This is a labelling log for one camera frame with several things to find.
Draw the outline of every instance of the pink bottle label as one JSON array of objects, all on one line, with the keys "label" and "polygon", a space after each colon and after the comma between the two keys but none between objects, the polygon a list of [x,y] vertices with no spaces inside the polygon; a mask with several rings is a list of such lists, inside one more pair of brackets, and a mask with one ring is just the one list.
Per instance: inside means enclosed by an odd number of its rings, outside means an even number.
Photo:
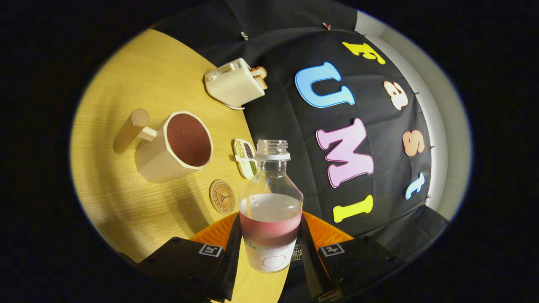
[{"label": "pink bottle label", "polygon": [[261,222],[247,218],[239,212],[241,230],[245,239],[264,246],[285,245],[298,235],[301,212],[295,217],[280,222]]}]

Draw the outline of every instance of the mug rim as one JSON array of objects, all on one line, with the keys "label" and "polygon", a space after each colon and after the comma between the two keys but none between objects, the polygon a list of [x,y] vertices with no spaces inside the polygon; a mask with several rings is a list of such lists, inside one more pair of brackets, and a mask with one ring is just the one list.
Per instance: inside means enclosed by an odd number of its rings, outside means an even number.
[{"label": "mug rim", "polygon": [[[187,114],[187,115],[190,115],[191,117],[197,119],[197,121],[202,125],[202,127],[204,127],[204,130],[206,131],[206,134],[208,135],[208,139],[210,139],[210,156],[208,157],[208,160],[201,166],[192,166],[192,165],[189,165],[187,163],[185,163],[184,161],[182,161],[180,158],[178,158],[178,156],[176,156],[176,154],[173,152],[172,148],[170,147],[170,143],[168,142],[168,138],[167,138],[167,128],[168,128],[168,123],[170,121],[170,119],[172,119],[173,117],[179,115],[179,114]],[[210,135],[210,131],[208,130],[208,128],[206,127],[206,125],[204,125],[204,123],[202,123],[202,120],[197,117],[196,115],[192,114],[191,112],[189,111],[180,111],[180,112],[173,112],[171,113],[167,120],[165,121],[165,123],[163,124],[163,136],[164,136],[164,139],[165,139],[165,148],[167,149],[168,153],[174,157],[174,159],[183,167],[186,167],[186,168],[189,168],[189,169],[203,169],[206,165],[208,165],[210,162],[211,162],[211,159],[213,157],[213,141],[211,140],[211,135]]]}]

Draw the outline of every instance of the bottle cap opening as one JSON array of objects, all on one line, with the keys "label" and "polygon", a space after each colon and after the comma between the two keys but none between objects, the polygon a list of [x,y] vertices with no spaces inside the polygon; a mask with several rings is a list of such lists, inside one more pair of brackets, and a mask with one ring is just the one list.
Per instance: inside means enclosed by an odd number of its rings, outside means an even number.
[{"label": "bottle cap opening", "polygon": [[286,140],[258,140],[254,158],[257,161],[288,161],[290,153],[287,147]]}]

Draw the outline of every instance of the wooden mug handle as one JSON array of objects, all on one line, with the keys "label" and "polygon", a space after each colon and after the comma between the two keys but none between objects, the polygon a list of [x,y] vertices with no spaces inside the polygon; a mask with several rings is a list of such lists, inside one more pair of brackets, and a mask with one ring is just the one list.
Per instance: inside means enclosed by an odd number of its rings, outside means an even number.
[{"label": "wooden mug handle", "polygon": [[112,145],[114,151],[119,154],[125,152],[148,123],[150,123],[150,114],[142,108],[135,109],[123,124],[118,136],[116,136]]}]

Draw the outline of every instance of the divided snack tray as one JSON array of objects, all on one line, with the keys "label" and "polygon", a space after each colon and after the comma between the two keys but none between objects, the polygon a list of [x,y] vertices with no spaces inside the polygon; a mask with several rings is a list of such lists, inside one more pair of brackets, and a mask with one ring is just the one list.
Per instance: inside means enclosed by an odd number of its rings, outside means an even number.
[{"label": "divided snack tray", "polygon": [[242,139],[234,140],[234,155],[238,162],[241,175],[247,179],[252,179],[257,173],[257,161],[254,159],[253,146]]}]

